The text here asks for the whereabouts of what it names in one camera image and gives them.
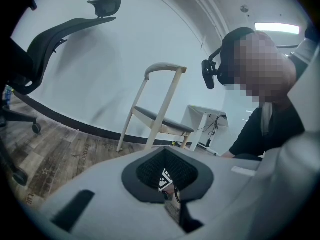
chair armrest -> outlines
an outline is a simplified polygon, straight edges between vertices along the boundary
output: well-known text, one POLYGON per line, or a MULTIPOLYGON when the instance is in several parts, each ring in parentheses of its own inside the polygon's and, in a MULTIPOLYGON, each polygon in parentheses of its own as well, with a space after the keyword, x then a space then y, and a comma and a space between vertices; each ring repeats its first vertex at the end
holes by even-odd
POLYGON ((182 73, 187 71, 185 66, 179 66, 170 63, 156 63, 152 66, 148 67, 148 69, 144 73, 144 79, 149 80, 149 74, 156 71, 177 71, 178 69, 182 69, 182 73))

desk leg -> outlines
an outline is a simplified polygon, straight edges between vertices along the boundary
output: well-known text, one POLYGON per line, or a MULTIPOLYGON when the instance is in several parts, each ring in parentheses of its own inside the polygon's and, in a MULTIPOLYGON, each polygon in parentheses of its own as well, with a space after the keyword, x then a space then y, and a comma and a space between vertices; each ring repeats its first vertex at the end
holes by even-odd
POLYGON ((202 119, 201 119, 201 122, 200 122, 200 125, 199 125, 199 128, 200 130, 198 130, 196 133, 195 133, 195 136, 193 138, 193 143, 190 147, 190 150, 191 151, 195 151, 196 150, 196 147, 201 139, 201 135, 204 131, 204 128, 206 126, 206 122, 207 122, 207 118, 208 118, 208 114, 207 113, 204 113, 203 116, 202 116, 202 119))

white wooden chair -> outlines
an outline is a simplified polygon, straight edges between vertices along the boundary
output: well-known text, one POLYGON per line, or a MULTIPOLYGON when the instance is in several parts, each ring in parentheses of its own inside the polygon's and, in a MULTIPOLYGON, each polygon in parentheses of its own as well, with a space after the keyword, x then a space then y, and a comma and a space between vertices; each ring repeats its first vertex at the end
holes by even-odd
POLYGON ((118 147, 116 149, 117 152, 121 150, 121 146, 124 141, 132 115, 135 115, 139 120, 141 120, 145 125, 147 125, 151 129, 151 133, 149 135, 148 141, 144 148, 145 150, 151 149, 158 133, 183 136, 184 141, 181 145, 181 148, 184 149, 186 147, 188 138, 190 134, 194 132, 194 130, 183 124, 180 124, 165 118, 166 112, 168 110, 172 97, 175 93, 180 77, 182 73, 185 73, 186 71, 187 71, 186 67, 169 64, 169 63, 156 63, 150 66, 145 71, 144 80, 132 104, 130 113, 126 119, 123 131, 121 134, 121 138, 120 138, 118 147), (163 101, 163 104, 158 114, 137 106, 141 93, 143 92, 146 86, 146 83, 149 80, 149 74, 156 71, 175 71, 173 81, 170 85, 170 88, 165 96, 165 99, 163 101))

